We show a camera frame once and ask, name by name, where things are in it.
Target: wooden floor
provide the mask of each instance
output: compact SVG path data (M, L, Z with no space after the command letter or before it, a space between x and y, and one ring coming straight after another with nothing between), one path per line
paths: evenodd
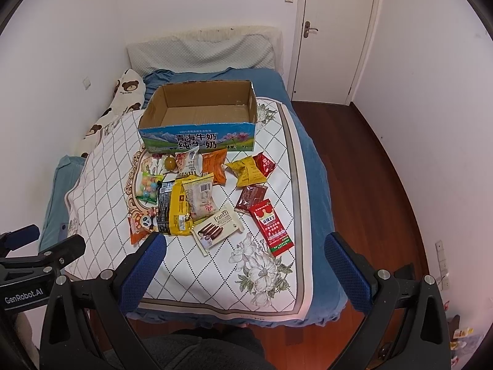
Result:
M412 262L417 278L427 274L425 252L407 196L356 107L293 105L327 168L336 230L376 269L395 271ZM277 369L322 370L341 352L361 320L362 315L348 303L340 320L325 327L251 328L261 339L267 360ZM399 314L385 339L391 340L398 320ZM190 327L178 323L132 324L141 337Z

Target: panda face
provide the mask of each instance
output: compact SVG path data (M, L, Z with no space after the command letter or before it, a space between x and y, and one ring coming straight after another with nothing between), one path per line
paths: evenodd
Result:
M143 227L149 228L152 224L151 218L149 216L142 216L140 223Z

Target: metal bolt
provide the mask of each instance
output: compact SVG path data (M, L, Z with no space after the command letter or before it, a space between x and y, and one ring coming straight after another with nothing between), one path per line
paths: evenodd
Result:
M433 285L435 283L435 279L431 275L425 275L425 282L427 284Z
M109 280L113 276L113 270L103 270L99 276L104 280Z
M377 274L383 280L388 280L390 278L390 273L387 270L378 270Z
M66 280L67 280L67 277L65 275L61 275L60 277L57 278L56 283L58 285L63 285L63 284L65 284Z

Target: yellow snack package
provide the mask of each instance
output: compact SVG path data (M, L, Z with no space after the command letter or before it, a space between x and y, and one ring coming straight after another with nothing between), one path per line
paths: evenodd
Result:
M267 181L267 178L265 178L257 168L257 164L255 164L255 160L253 160L252 156L233 161L232 163L226 164L226 166L230 168L235 173L236 178L238 178L238 182L236 183L237 188Z
M192 234L193 220L190 216L190 205L186 200L183 181L195 179L196 176L177 179L171 189L169 201L169 233L188 236Z

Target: open milk carton box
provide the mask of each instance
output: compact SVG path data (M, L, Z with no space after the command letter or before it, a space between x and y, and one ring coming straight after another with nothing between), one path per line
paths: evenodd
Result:
M152 95L139 133L151 153L253 151L256 122L250 81L168 83Z

